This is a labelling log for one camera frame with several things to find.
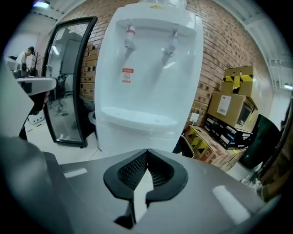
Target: person in white shirt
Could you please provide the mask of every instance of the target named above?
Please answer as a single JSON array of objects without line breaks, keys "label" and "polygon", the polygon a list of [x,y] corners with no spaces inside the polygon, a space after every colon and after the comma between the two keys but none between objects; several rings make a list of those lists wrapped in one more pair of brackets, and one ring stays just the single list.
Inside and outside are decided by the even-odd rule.
[{"label": "person in white shirt", "polygon": [[33,52],[35,51],[35,48],[33,46],[30,46],[29,48],[27,48],[26,51],[21,52],[18,56],[16,61],[20,64],[20,63],[27,63],[27,57],[32,55]]}]

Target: cardboard box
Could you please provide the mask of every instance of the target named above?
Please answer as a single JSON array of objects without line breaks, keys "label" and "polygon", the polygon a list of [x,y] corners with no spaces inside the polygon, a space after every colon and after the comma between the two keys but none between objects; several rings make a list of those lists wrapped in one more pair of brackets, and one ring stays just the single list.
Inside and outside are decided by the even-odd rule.
[{"label": "cardboard box", "polygon": [[260,108],[260,79],[254,66],[226,69],[221,92],[247,96],[257,109]]},{"label": "cardboard box", "polygon": [[223,171],[228,171],[227,165],[235,164],[245,152],[245,149],[225,150],[200,127],[188,126],[184,136],[195,153],[194,159],[210,163]]},{"label": "cardboard box", "polygon": [[243,95],[214,92],[207,113],[231,127],[252,132],[258,111]]},{"label": "cardboard box", "polygon": [[253,133],[233,128],[211,115],[207,116],[204,128],[225,149],[247,148],[254,141]]}]

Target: black hair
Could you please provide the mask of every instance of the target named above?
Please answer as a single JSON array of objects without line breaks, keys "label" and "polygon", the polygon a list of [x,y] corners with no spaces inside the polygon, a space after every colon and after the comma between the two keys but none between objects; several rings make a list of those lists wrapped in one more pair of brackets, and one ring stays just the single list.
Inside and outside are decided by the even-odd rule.
[{"label": "black hair", "polygon": [[30,50],[33,54],[33,52],[35,51],[35,48],[33,46],[30,46],[29,48],[27,48],[28,50]]}]

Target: white ceiling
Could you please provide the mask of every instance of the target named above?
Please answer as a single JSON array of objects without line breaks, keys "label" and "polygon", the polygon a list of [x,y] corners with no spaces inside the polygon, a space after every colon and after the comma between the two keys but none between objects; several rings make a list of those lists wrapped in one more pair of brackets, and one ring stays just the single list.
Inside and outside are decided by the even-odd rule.
[{"label": "white ceiling", "polygon": [[86,0],[46,0],[47,9],[33,7],[19,26],[19,31],[46,34],[70,11]]},{"label": "white ceiling", "polygon": [[269,69],[274,90],[293,85],[293,58],[278,28],[252,0],[214,0],[253,37]]}]

